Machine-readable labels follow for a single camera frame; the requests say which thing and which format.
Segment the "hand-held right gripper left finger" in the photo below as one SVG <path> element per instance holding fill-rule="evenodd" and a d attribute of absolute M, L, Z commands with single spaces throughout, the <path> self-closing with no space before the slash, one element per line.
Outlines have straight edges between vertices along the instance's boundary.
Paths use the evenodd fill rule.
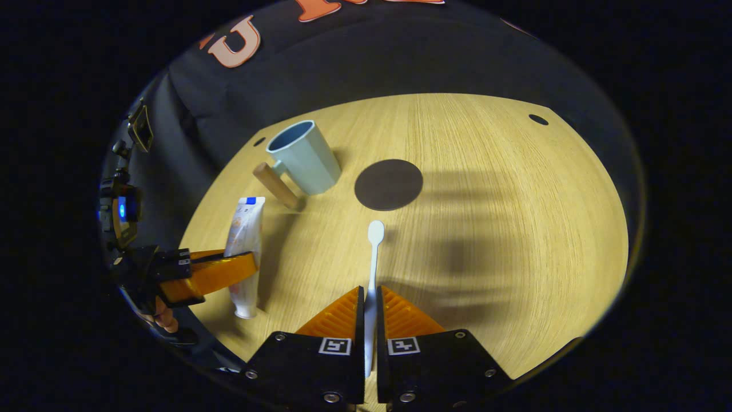
<path fill-rule="evenodd" d="M 327 305 L 298 331 L 270 334 L 240 389 L 272 409 L 355 409 L 364 402 L 364 288 Z"/>

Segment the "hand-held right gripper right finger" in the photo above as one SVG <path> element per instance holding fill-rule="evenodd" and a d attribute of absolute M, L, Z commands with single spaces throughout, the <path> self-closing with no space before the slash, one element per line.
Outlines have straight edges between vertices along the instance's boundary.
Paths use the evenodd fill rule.
<path fill-rule="evenodd" d="M 514 386 L 466 329 L 446 330 L 387 287 L 377 288 L 377 401 L 387 412 L 465 412 Z"/>

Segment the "white toothpaste tube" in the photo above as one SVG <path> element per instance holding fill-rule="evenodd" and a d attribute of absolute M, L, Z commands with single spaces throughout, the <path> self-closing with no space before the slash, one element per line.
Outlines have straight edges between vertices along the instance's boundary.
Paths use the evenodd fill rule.
<path fill-rule="evenodd" d="M 245 278 L 228 287 L 238 318 L 252 319 L 257 315 L 265 203 L 264 197 L 240 198 L 223 253 L 226 258 L 243 258 L 253 263 L 253 271 L 245 268 Z"/>

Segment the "blue cup with wooden handle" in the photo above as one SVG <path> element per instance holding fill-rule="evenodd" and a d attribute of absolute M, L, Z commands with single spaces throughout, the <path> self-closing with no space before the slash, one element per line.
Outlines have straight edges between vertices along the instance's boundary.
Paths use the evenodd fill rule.
<path fill-rule="evenodd" d="M 280 131 L 266 146 L 275 160 L 253 170 L 254 177 L 286 208 L 298 208 L 299 198 L 283 182 L 287 175 L 308 196 L 321 195 L 337 183 L 341 169 L 318 125 L 304 120 Z"/>

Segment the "white toothbrush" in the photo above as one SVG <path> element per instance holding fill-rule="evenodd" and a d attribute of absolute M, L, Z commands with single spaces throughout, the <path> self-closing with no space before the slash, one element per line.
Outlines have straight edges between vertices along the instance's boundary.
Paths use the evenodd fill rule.
<path fill-rule="evenodd" d="M 364 297 L 364 377 L 371 375 L 373 367 L 373 352 L 376 340 L 376 275 L 377 253 L 379 245 L 384 240 L 385 226 L 382 221 L 372 221 L 368 227 L 368 240 L 371 244 L 371 263 L 369 264 L 369 282 L 366 297 Z"/>

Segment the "dark round coaster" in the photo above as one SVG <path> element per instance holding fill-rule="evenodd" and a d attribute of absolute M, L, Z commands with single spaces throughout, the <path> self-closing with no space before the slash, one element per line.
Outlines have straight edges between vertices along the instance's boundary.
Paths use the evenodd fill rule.
<path fill-rule="evenodd" d="M 369 165 L 356 178 L 355 196 L 374 211 L 394 211 L 412 203 L 423 190 L 423 173 L 402 159 L 387 159 Z"/>

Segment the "black backdrop cloth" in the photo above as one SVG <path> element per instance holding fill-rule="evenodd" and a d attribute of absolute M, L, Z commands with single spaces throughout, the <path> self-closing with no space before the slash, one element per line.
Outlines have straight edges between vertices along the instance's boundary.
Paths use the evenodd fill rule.
<path fill-rule="evenodd" d="M 372 97 L 456 92 L 507 97 L 553 110 L 606 167 L 643 239 L 646 188 L 630 128 L 606 93 L 569 57 L 461 0 L 444 6 L 366 3 L 313 22 L 295 0 L 252 11 L 257 53 L 226 68 L 191 45 L 136 97 L 154 139 L 137 152 L 143 191 L 137 245 L 175 249 L 215 177 L 260 129 L 311 110 Z"/>

